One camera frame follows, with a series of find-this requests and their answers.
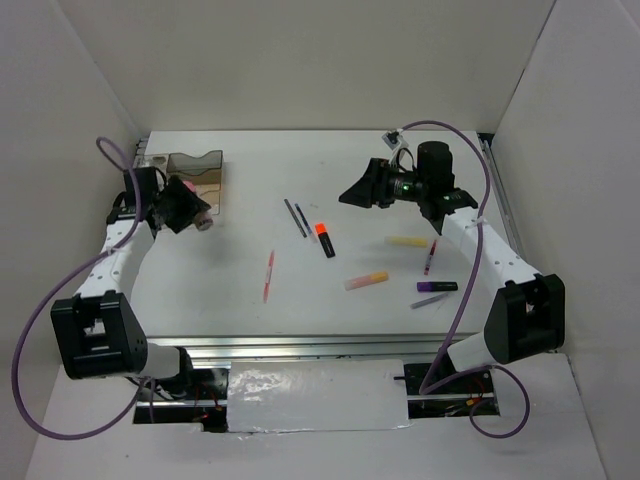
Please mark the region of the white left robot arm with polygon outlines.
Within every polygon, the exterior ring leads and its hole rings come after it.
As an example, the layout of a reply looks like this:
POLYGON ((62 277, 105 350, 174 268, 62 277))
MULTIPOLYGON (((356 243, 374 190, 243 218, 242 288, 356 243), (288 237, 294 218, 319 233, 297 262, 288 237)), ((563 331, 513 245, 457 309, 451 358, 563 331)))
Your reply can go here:
POLYGON ((123 177, 125 189, 106 219, 101 259, 76 293, 50 310, 62 363, 74 380, 153 378, 170 396, 184 399, 197 387, 189 354, 150 342, 130 299, 157 233, 182 232, 205 219, 210 206, 194 187, 153 167, 123 177))

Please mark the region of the grey clear capped pen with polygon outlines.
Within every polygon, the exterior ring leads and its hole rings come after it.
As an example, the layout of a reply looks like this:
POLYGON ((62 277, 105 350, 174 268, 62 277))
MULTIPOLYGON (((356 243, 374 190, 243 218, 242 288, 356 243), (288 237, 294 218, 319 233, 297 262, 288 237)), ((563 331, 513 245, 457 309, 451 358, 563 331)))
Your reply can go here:
POLYGON ((419 308, 422 308, 422 307, 425 307, 425 306, 428 306, 428 305, 431 305, 431 304, 435 304, 435 303, 437 303, 439 301, 442 301, 443 299, 446 299, 448 296, 449 296, 448 292, 443 292, 443 293, 440 293, 438 295, 434 295, 434 296, 432 296, 430 298, 426 298, 426 299, 414 302, 414 303, 412 303, 410 305, 410 308, 412 310, 415 310, 415 309, 419 309, 419 308))

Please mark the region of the pink capped pencil tube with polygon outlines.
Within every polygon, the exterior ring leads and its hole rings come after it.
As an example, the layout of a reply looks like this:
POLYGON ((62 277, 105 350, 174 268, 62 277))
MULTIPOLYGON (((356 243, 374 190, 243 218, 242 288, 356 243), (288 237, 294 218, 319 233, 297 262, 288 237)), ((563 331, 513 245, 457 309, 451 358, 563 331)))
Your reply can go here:
MULTIPOLYGON (((196 187, 192 182, 184 180, 183 183, 192 193, 197 194, 196 187)), ((198 231, 206 231, 213 226, 213 219, 209 212, 205 211, 197 214, 192 223, 198 231)))

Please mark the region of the blue clear pen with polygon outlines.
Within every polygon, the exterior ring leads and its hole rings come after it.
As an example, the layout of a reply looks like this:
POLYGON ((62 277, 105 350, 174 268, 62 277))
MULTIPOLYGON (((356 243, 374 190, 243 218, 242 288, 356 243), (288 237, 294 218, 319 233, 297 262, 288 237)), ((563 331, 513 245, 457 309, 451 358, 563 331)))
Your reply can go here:
POLYGON ((317 243, 317 238, 316 238, 316 236, 315 236, 315 234, 314 234, 314 232, 313 232, 308 220, 306 219, 301 207, 299 206, 298 203, 295 203, 294 205, 295 205, 295 209, 296 209, 296 211, 297 211, 297 213, 298 213, 298 215, 299 215, 299 217, 300 217, 300 219, 302 221, 302 224, 303 224, 304 228, 307 231, 307 234, 308 234, 309 238, 311 239, 312 242, 317 243))

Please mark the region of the red white pen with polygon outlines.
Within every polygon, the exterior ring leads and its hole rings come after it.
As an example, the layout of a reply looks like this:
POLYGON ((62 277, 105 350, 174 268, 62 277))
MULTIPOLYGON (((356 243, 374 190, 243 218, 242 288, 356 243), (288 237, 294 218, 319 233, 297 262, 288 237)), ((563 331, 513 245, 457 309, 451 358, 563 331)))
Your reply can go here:
POLYGON ((435 255, 435 252, 436 252, 436 249, 437 249, 437 244, 438 244, 438 240, 436 239, 436 240, 433 241, 433 243, 432 243, 432 245, 431 245, 431 247, 429 249, 429 253, 428 253, 428 256, 426 258, 424 269, 423 269, 423 274, 425 276, 429 275, 429 273, 430 273, 430 269, 431 269, 431 265, 432 265, 432 262, 433 262, 433 258, 434 258, 434 255, 435 255))

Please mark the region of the yellow highlighter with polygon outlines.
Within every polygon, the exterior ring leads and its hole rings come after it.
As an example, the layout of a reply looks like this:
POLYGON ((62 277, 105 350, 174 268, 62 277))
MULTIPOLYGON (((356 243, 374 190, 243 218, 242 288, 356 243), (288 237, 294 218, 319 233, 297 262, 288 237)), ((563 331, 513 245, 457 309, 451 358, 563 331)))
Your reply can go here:
POLYGON ((430 242, 427 239, 419 237, 387 236, 384 241, 389 245, 412 248, 427 248, 430 246, 430 242))

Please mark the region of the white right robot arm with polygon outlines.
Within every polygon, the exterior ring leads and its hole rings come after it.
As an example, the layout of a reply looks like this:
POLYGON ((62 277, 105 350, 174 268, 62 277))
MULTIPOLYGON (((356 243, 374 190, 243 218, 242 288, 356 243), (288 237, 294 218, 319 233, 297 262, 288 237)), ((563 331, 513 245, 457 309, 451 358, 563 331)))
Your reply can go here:
POLYGON ((555 274, 527 264, 485 223, 478 203, 456 187, 447 144, 421 143, 416 166, 403 171, 373 158, 363 176, 339 197, 361 208, 387 208, 396 201, 418 205, 422 216, 471 263, 494 299, 482 330, 448 346, 436 379, 448 392, 460 391, 471 369, 506 365, 554 350, 565 339, 565 286, 555 274))

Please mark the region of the dark patterned pencil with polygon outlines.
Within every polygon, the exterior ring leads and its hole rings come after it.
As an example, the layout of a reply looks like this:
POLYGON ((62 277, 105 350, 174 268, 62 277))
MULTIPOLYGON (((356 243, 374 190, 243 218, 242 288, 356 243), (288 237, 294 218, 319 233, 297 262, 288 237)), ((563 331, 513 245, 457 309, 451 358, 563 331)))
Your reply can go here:
POLYGON ((302 235, 303 238, 307 238, 307 232, 305 231, 304 227, 301 224, 300 219, 298 218, 297 214, 294 211, 294 208, 292 206, 292 204, 290 203, 290 201, 285 198, 284 200, 284 204, 289 212, 289 214, 291 215, 297 229, 299 230, 300 234, 302 235))

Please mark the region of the red slim pen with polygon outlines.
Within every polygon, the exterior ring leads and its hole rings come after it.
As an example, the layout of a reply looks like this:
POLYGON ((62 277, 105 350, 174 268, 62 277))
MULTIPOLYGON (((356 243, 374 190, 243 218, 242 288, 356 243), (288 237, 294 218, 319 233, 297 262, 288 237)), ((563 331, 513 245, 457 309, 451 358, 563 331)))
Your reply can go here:
POLYGON ((270 255, 269 255, 269 259, 268 259, 268 263, 267 263, 266 277, 265 277, 264 289, 263 289, 263 297, 262 298, 263 298, 263 303, 264 304, 266 304, 268 302, 268 298, 269 298, 269 291, 270 291, 270 284, 271 284, 274 260, 275 260, 275 250, 271 250, 270 255))

